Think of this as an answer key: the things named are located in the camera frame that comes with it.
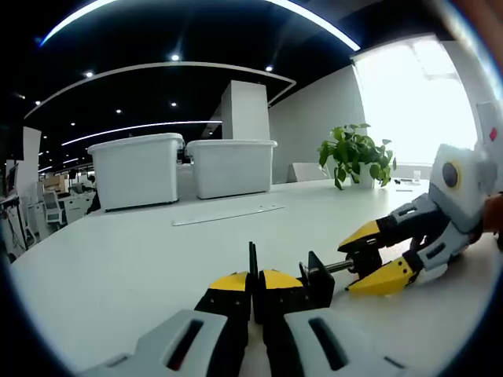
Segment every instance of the bright window light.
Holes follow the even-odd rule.
[[[293,2],[289,2],[288,0],[266,0],[266,1],[272,2],[273,4],[291,10],[292,12],[297,13],[299,16],[307,18],[309,21],[312,21],[318,26],[323,27],[330,34],[335,35],[342,42],[346,43],[353,51],[358,51],[360,49],[360,46],[357,45],[355,42],[353,42],[351,38],[345,35],[341,30],[330,24],[328,21],[323,20],[321,17],[307,10],[306,8],[303,8],[302,6],[297,5]]]
[[[120,132],[120,131],[134,130],[134,129],[137,129],[137,128],[146,128],[146,127],[154,127],[154,126],[170,126],[170,125],[173,125],[173,124],[208,124],[208,123],[221,124],[222,121],[221,120],[187,120],[187,121],[182,121],[182,122],[165,122],[165,123],[142,124],[140,126],[131,126],[131,127],[118,128],[116,130],[103,131],[103,132],[100,132],[98,134],[92,134],[92,135],[87,135],[87,136],[84,136],[84,137],[79,137],[78,139],[67,141],[66,143],[63,143],[61,146],[64,147],[65,145],[76,143],[77,141],[81,141],[81,140],[86,140],[86,139],[89,139],[91,137],[96,137],[96,136],[101,136],[101,135],[106,135],[106,134],[112,134],[114,132]]]
[[[51,30],[48,35],[46,35],[46,37],[40,43],[40,46],[43,46],[44,43],[46,43],[51,37],[53,37],[63,27],[68,26],[73,21],[78,20],[80,17],[88,14],[89,12],[92,12],[95,9],[101,8],[103,5],[110,4],[111,2],[114,2],[114,1],[115,0],[97,0],[96,2],[91,2],[89,5],[84,6],[83,8],[79,9],[75,13],[72,13],[70,16],[66,17],[58,25],[56,25],[56,27],[53,30]]]
[[[52,168],[52,167],[44,167],[43,169],[40,169],[40,170],[39,170],[39,173],[42,173],[43,171],[46,171],[46,170],[48,170],[48,169],[50,169],[50,168]]]
[[[391,139],[398,163],[431,165],[441,143],[473,148],[475,120],[463,84],[433,36],[354,57],[369,136]]]

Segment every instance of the monitor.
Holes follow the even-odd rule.
[[[7,175],[7,195],[16,193],[17,164],[9,170]]]

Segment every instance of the white pillar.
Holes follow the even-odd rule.
[[[264,85],[230,82],[222,95],[222,139],[270,140]]]

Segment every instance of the ceiling light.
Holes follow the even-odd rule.
[[[47,169],[50,169],[51,167],[44,167],[43,169],[39,170],[39,173],[42,173],[43,171],[46,171]]]
[[[111,2],[114,2],[115,0],[97,0],[96,2],[92,2],[89,5],[86,5],[79,9],[78,11],[72,13],[70,16],[66,17],[64,20],[62,20],[56,27],[50,31],[50,33],[42,40],[40,43],[40,46],[42,46],[44,43],[46,43],[49,38],[53,37],[57,32],[59,32],[63,27],[68,26],[70,23],[73,21],[79,19],[80,17],[88,14],[89,12],[92,12],[95,9],[101,8],[103,5],[107,5]]]
[[[289,0],[266,0],[267,2],[272,2],[273,4],[282,6],[285,9],[291,10],[292,12],[297,13],[299,16],[307,18],[309,21],[314,22],[318,26],[323,27],[330,34],[335,35],[342,42],[346,43],[353,51],[358,51],[360,46],[357,45],[351,38],[345,35],[341,30],[337,27],[330,24],[328,21],[323,20],[318,15],[312,13],[311,11],[303,8],[300,5],[295,4],[294,2],[290,2]]]
[[[92,134],[92,135],[87,135],[84,137],[79,137],[78,139],[75,140],[70,140],[67,141],[66,143],[63,143],[61,146],[64,147],[65,145],[69,145],[72,143],[75,143],[77,141],[81,140],[86,140],[91,137],[96,137],[96,136],[101,136],[101,135],[106,135],[106,134],[112,134],[114,132],[120,132],[120,131],[127,131],[127,130],[134,130],[137,128],[146,128],[146,127],[154,127],[154,126],[170,126],[173,124],[221,124],[221,120],[188,120],[188,121],[181,121],[181,122],[165,122],[165,123],[150,123],[150,124],[142,124],[140,126],[131,126],[131,127],[124,127],[124,128],[117,128],[115,130],[109,130],[109,131],[103,131],[99,132],[97,134]]]

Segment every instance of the yellow plastic part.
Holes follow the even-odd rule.
[[[390,295],[401,291],[414,274],[406,260],[400,257],[353,283],[347,290],[361,295]]]
[[[248,273],[233,273],[232,275],[221,277],[210,285],[210,289],[221,291],[244,291],[246,288],[246,276]]]
[[[359,230],[354,232],[349,238],[346,238],[342,243],[340,243],[339,247],[347,245],[348,243],[351,243],[365,236],[370,236],[372,234],[379,234],[379,227],[377,226],[377,222],[375,220],[367,222]]]
[[[280,273],[272,269],[264,269],[266,289],[302,287],[302,283],[295,277]]]

